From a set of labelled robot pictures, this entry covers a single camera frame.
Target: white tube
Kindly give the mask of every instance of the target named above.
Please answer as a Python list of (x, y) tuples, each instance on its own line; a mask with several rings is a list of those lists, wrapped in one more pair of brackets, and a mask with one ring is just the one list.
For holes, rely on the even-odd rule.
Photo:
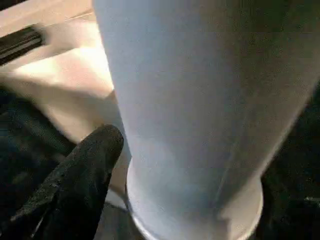
[[(266, 44), (274, 35), (252, 33), (239, 7), (95, 2), (132, 154), (130, 207), (148, 240), (247, 239), (262, 210), (259, 177), (317, 82), (318, 68), (306, 69), (319, 48), (301, 41), (314, 47), (318, 34)], [(297, 66), (301, 54), (309, 59)]]

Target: white cylindrical container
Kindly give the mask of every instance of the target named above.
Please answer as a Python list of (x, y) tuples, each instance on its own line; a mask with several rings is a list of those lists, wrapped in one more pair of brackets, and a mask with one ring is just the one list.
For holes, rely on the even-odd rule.
[(247, 239), (260, 176), (317, 82), (319, 34), (254, 32), (241, 3), (95, 1), (148, 240)]

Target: white cylinder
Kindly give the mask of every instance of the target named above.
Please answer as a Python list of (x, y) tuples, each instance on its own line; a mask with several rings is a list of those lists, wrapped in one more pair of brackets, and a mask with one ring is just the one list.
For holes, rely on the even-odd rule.
[[(274, 34), (253, 32), (239, 7), (95, 2), (132, 154), (130, 210), (148, 240), (247, 239), (262, 210), (260, 176), (317, 82), (318, 69), (305, 72), (319, 48), (301, 40), (316, 46), (318, 34), (270, 44)], [(293, 67), (301, 54), (309, 59)]]

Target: black handle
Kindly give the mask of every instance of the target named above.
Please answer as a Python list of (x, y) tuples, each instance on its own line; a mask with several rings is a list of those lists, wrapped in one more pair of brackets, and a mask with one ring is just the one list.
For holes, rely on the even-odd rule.
[(44, 37), (33, 26), (0, 37), (0, 66), (44, 45)]

